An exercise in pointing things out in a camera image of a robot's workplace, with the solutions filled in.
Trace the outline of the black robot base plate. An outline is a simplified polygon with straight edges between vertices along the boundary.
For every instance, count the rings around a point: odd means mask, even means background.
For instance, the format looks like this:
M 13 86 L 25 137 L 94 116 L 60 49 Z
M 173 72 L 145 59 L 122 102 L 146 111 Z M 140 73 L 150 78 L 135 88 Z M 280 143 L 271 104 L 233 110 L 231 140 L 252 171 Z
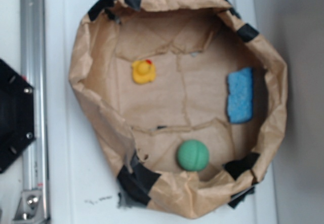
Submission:
M 34 139 L 33 86 L 1 60 L 1 173 Z

